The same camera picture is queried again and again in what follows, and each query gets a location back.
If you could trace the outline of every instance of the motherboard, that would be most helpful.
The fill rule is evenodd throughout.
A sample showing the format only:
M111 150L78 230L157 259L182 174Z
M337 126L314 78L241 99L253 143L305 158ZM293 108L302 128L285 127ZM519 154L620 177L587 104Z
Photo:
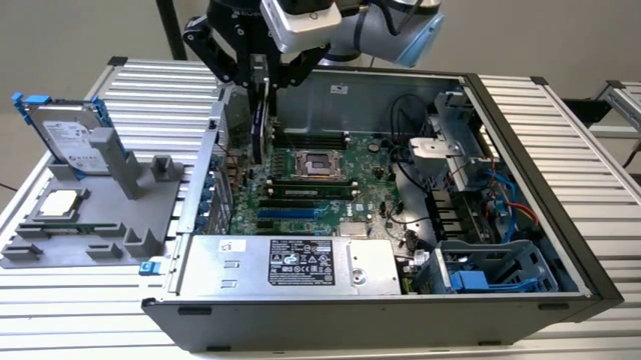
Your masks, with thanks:
M400 239L401 225L388 220L400 201L390 150L376 135L310 146L289 136L269 149L265 164L243 166L234 149L233 235L352 236Z

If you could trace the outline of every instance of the blue tab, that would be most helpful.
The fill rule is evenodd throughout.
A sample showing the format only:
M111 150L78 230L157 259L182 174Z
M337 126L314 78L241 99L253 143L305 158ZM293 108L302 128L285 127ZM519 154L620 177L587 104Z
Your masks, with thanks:
M38 104L44 105L51 102L50 95L30 95L30 97L24 100L26 104Z
M161 275L161 262L143 261L138 268L138 274L142 276Z
M482 271L457 271L450 280L454 291L478 292L490 288Z

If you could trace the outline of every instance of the floor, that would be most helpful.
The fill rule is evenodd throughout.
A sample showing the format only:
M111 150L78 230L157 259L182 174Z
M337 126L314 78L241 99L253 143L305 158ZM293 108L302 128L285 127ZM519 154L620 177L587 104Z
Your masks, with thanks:
M34 129L18 113L0 113L0 182L19 188L46 148ZM0 209L14 197L14 191L0 187Z

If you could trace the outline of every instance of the sticker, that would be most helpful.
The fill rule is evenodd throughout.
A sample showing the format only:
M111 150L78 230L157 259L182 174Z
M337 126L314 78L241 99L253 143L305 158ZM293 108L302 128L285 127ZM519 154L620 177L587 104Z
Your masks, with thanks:
M218 243L218 252L219 253L242 253L247 249L247 242L245 239L229 239L221 240Z
M67 163L85 173L106 173L107 163L97 148L91 147L91 133L78 122L44 121L42 123Z
M332 94L348 95L348 90L350 90L350 86L348 85L333 85L330 87Z
M336 285L332 240L271 240L267 280L273 286Z

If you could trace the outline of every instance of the red cable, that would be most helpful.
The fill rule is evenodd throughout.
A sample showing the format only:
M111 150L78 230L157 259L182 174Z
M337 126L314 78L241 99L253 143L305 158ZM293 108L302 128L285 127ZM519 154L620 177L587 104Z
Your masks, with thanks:
M537 227L540 225L540 217L537 216L537 214L532 211L531 208L528 208L524 204L519 204L516 202L509 202L508 203L509 206L515 206L516 208L520 208L523 209L528 214L532 215L532 217L535 218L535 226Z

